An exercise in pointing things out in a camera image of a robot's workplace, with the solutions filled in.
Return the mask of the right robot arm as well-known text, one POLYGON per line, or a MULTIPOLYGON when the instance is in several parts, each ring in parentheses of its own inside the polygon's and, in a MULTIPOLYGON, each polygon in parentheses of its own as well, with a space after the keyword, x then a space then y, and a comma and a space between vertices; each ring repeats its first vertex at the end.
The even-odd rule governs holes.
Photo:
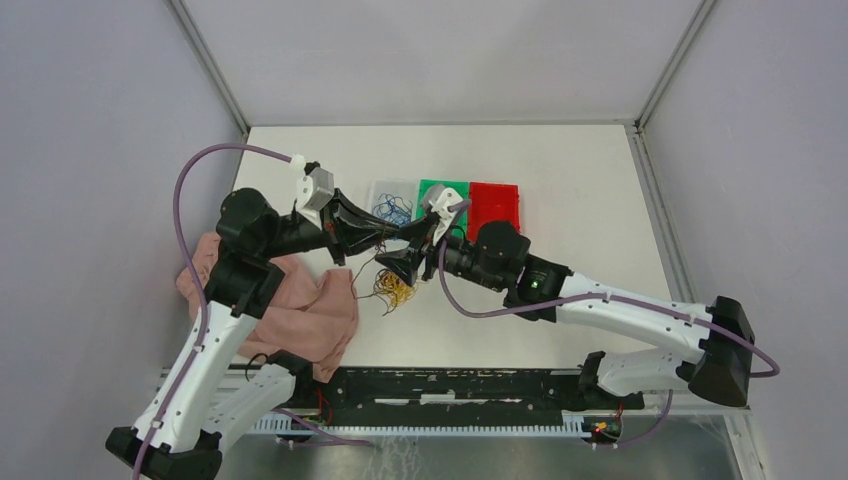
POLYGON ((580 400, 602 408, 615 397, 687 389, 727 407, 744 407, 754 374, 755 335, 740 302, 672 302, 596 282, 530 252, 530 240, 506 221, 485 224, 474 241, 447 234, 378 255, 413 284, 418 269, 450 274, 505 295, 499 315, 582 325, 648 344, 626 354, 594 352, 577 382, 580 400))

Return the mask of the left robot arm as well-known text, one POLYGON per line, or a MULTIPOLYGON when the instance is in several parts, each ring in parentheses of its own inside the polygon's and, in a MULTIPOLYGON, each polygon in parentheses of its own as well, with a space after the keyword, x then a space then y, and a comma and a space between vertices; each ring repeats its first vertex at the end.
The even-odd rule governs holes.
POLYGON ((218 261, 205 285, 189 270, 198 316, 161 389, 145 412, 109 434, 106 448, 139 479, 212 479, 226 450, 270 410, 307 404, 317 391, 305 358, 279 349, 218 410, 212 395, 236 351, 257 326, 285 277, 272 258, 325 248, 337 264, 392 237, 398 226, 355 206, 340 191, 312 223, 281 216, 252 188, 225 198, 216 226, 218 261))

